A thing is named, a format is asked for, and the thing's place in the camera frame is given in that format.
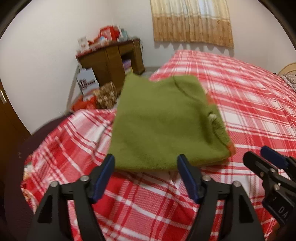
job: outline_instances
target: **plaid blanket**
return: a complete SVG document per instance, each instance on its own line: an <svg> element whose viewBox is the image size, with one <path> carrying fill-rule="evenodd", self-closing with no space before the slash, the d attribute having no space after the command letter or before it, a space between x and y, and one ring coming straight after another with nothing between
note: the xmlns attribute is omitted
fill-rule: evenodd
<svg viewBox="0 0 296 241"><path fill-rule="evenodd" d="M262 207L261 180L243 165L242 157L249 150L259 154L263 145L296 156L295 93L262 68L190 50L177 51L150 79L185 74L198 77L217 103L237 149L228 163L204 167L202 172L222 183L240 181L267 237L275 221ZM115 115L116 110L78 111L28 157L21 188L33 211L50 182L73 182L100 165ZM223 204L217 203L211 240L217 239ZM198 205L188 197L178 172L115 172L94 210L106 240L185 240ZM69 213L74 239L81 240L72 201Z"/></svg>

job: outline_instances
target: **pillow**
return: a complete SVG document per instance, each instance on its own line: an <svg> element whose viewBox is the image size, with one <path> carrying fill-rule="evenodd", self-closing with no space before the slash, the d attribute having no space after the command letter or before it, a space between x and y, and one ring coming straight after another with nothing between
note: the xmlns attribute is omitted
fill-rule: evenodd
<svg viewBox="0 0 296 241"><path fill-rule="evenodd" d="M294 90L296 89L296 74L287 73L283 74L287 78L287 80L293 85Z"/></svg>
<svg viewBox="0 0 296 241"><path fill-rule="evenodd" d="M288 80L285 76L281 75L280 77L285 81L285 83L286 83L288 86L291 87L291 89L292 89L293 91L295 91L295 88L294 88L293 84L291 84L291 82L289 82L289 80Z"/></svg>

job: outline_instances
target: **white wall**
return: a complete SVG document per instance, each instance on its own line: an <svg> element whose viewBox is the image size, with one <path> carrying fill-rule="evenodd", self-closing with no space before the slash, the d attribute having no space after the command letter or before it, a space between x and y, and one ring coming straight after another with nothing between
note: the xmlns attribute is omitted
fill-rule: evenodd
<svg viewBox="0 0 296 241"><path fill-rule="evenodd" d="M77 39L108 24L106 0L32 0L10 24L0 39L0 77L31 133L66 110Z"/></svg>
<svg viewBox="0 0 296 241"><path fill-rule="evenodd" d="M235 57L278 72L296 61L296 51L276 18L258 0L227 0L234 49L194 43L155 43L149 0L113 0L114 23L144 43L145 66L161 66L177 49L192 49Z"/></svg>

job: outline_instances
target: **wooden headboard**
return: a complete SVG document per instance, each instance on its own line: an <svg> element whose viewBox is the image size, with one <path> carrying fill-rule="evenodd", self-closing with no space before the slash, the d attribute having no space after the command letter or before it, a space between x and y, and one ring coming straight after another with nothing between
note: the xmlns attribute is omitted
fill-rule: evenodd
<svg viewBox="0 0 296 241"><path fill-rule="evenodd" d="M296 63L288 64L278 73L278 75L280 76L287 73L296 74Z"/></svg>

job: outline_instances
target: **blue gripper pad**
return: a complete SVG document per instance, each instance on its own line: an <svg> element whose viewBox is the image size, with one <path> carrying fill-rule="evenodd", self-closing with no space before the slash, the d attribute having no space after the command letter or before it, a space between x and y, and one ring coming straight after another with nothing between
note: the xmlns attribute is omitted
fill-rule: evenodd
<svg viewBox="0 0 296 241"><path fill-rule="evenodd" d="M177 167L189 197L195 203L200 204L205 195L205 189L201 186L202 174L200 170L191 166L184 154L178 156Z"/></svg>
<svg viewBox="0 0 296 241"><path fill-rule="evenodd" d="M263 146L261 148L260 155L279 169L285 169L289 165L283 155L268 146Z"/></svg>
<svg viewBox="0 0 296 241"><path fill-rule="evenodd" d="M101 166L96 167L97 170L93 170L91 173L92 182L92 195L91 199L93 203L96 203L102 198L106 189L107 183L115 168L115 158L113 155L108 154Z"/></svg>

